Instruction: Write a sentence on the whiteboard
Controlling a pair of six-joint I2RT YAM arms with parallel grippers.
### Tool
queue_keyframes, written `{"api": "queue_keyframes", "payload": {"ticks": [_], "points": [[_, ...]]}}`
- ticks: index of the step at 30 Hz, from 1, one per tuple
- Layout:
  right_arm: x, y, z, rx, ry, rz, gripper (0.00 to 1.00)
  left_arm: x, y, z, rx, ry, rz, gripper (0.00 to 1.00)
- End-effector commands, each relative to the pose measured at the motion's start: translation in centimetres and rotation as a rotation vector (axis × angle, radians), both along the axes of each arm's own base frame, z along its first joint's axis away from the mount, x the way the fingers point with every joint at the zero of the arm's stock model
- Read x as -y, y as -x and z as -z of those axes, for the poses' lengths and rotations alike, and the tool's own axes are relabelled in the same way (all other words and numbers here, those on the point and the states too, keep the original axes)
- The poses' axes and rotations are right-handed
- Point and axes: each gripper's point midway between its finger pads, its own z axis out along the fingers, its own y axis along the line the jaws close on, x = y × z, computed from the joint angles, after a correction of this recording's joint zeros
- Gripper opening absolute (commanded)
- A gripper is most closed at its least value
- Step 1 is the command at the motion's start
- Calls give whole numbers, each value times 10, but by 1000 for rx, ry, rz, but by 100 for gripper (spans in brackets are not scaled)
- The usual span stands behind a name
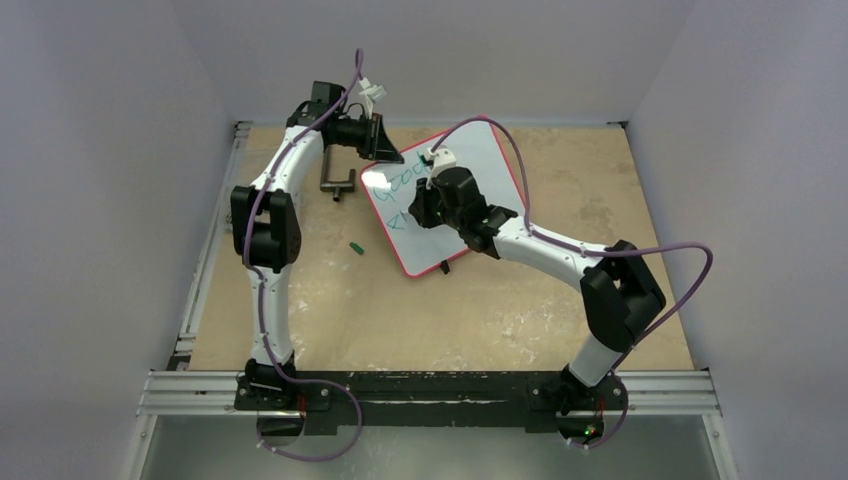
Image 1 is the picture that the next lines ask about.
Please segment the pink framed whiteboard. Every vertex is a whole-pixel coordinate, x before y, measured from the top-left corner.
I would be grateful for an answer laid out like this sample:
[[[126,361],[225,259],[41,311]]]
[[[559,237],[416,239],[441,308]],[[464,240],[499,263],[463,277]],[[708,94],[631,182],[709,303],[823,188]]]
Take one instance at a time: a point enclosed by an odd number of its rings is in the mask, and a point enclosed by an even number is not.
[[[441,136],[441,133],[433,134],[402,148],[402,164],[373,163],[360,173],[362,187],[391,249],[404,273],[411,278],[437,269],[442,261],[453,260],[468,251],[455,230],[447,226],[424,229],[408,213],[416,181],[427,178],[430,171],[421,157]],[[487,122],[464,125],[442,146],[455,154],[459,166],[472,172],[489,204],[509,208],[520,215],[525,212],[521,181],[508,160],[508,144],[498,137],[495,126]]]

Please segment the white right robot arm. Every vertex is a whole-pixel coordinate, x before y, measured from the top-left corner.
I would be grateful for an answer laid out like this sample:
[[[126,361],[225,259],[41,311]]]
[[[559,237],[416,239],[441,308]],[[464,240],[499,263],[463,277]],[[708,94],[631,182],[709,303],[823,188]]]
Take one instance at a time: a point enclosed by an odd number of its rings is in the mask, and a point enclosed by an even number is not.
[[[417,180],[409,212],[425,229],[446,226],[470,250],[532,267],[581,294],[590,333],[561,381],[563,397],[573,406],[599,396],[601,381],[666,306],[634,245],[620,240],[613,246],[577,246],[535,230],[517,212],[488,203],[465,167]]]

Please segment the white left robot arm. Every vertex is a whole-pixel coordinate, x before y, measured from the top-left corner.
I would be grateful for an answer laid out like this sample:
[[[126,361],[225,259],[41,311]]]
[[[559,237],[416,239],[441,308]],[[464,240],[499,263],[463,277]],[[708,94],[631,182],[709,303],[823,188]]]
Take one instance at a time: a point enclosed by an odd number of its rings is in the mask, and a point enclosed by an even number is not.
[[[284,409],[297,399],[294,347],[289,332],[288,301],[292,267],[302,247],[300,187],[308,171],[331,146],[355,149],[364,160],[402,162],[374,105],[384,86],[360,79],[362,111],[345,110],[349,89],[314,82],[310,99],[286,121],[281,144],[261,174],[230,194],[234,249],[248,271],[253,298],[254,340],[251,358],[240,379],[246,396]]]

